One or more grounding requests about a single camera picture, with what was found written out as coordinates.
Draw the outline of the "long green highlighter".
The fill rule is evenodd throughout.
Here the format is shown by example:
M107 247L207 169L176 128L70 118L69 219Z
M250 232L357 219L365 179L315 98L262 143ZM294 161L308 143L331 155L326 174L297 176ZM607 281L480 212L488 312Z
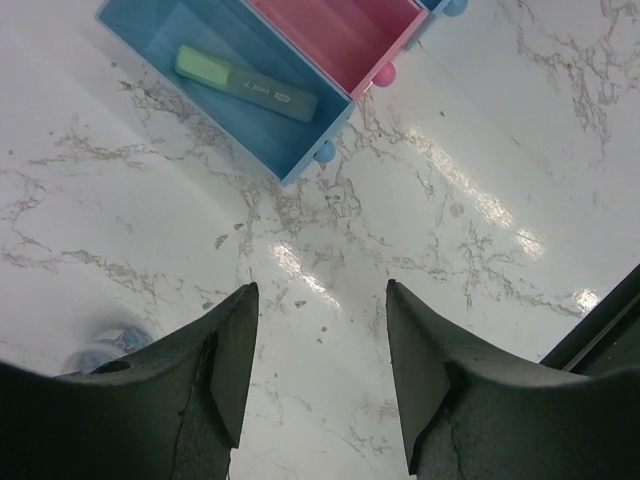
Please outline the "long green highlighter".
M301 122L312 120L318 104L312 93L187 45L178 48L174 70L184 78Z

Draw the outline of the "pink drawer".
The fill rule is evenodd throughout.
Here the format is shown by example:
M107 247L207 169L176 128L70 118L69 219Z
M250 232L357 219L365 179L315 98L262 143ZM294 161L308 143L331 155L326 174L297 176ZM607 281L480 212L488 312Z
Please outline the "pink drawer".
M252 0L271 26L351 99L396 79L394 59L427 19L407 0Z

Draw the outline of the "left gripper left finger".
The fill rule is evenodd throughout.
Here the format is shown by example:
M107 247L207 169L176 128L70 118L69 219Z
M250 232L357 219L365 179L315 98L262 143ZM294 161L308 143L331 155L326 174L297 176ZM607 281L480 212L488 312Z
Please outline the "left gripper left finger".
M240 442L259 289L89 373L1 367L5 479L223 479Z

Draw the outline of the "clear jar of paperclips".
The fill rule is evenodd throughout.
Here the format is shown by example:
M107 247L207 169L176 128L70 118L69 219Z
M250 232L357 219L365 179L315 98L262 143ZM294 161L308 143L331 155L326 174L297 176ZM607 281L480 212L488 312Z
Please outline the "clear jar of paperclips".
M61 374L90 373L149 346L155 340L156 336L146 327L132 323L107 323L70 354L63 363Z

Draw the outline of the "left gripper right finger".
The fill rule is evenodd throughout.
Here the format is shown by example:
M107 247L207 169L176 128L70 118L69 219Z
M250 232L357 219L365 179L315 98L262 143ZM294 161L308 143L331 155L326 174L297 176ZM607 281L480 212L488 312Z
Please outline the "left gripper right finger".
M586 376L510 354L390 281L406 462L419 479L635 479L639 370Z

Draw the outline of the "light blue end drawer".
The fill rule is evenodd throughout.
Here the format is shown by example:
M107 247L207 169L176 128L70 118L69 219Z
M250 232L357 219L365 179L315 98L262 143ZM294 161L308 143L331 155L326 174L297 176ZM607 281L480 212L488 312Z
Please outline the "light blue end drawer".
M111 0L97 18L281 181L295 179L311 160L333 159L333 138L354 102L247 2ZM294 120L178 75L174 61L182 45L314 94L312 120Z

